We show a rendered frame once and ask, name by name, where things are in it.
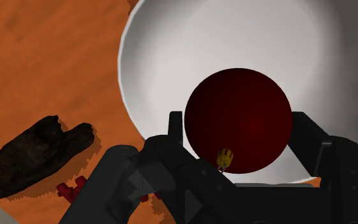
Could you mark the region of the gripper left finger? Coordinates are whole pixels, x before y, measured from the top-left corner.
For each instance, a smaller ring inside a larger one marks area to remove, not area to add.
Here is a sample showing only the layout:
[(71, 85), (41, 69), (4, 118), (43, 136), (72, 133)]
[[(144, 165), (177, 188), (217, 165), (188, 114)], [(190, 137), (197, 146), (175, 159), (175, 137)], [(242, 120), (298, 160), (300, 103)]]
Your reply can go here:
[(177, 224), (235, 224), (228, 194), (236, 189), (182, 145), (182, 113), (169, 114), (166, 135), (108, 149), (59, 224), (127, 224), (143, 196), (158, 193)]

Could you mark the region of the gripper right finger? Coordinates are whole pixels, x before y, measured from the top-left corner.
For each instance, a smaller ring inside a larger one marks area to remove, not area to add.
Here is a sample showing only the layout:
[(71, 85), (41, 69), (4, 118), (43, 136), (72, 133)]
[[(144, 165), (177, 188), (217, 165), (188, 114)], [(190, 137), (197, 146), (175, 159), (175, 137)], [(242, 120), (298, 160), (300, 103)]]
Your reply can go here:
[(358, 144), (330, 136), (304, 112), (293, 112), (292, 118), (288, 146), (331, 194), (332, 224), (358, 224)]

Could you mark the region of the dark red ball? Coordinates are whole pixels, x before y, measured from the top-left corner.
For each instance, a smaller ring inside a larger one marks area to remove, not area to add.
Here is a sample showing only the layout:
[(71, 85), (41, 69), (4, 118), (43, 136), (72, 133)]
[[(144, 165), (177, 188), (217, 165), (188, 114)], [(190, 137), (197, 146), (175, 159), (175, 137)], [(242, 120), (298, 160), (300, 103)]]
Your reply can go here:
[(288, 144), (292, 110), (283, 90), (251, 69), (233, 68), (204, 79), (184, 113), (193, 151), (217, 167), (219, 150), (229, 149), (228, 173), (246, 174), (274, 162)]

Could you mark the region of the small red toy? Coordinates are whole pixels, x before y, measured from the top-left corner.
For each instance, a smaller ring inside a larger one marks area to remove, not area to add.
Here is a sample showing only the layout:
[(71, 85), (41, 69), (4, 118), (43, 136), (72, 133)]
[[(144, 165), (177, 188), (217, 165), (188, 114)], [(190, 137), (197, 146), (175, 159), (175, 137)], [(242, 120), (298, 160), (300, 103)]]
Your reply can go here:
[(75, 179), (76, 187), (69, 187), (65, 183), (57, 185), (58, 196), (65, 198), (69, 203), (73, 203), (86, 181), (87, 179), (84, 176), (80, 176)]

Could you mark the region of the dark brown animal figure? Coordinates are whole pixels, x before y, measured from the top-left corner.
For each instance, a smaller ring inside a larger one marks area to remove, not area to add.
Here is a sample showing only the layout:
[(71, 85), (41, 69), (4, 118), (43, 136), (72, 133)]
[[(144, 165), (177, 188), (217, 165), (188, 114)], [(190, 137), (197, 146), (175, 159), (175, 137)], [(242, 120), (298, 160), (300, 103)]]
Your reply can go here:
[(0, 199), (56, 173), (94, 140), (89, 123), (64, 132), (57, 115), (42, 118), (0, 149)]

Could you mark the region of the white bowl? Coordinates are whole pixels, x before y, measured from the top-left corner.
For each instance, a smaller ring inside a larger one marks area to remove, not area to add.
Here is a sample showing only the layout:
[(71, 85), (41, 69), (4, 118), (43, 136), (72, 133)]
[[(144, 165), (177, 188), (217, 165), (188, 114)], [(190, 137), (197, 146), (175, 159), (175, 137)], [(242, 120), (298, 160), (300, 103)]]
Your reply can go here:
[(295, 111), (358, 143), (358, 0), (139, 0), (121, 37), (118, 80), (142, 137), (167, 132), (195, 87), (244, 67)]

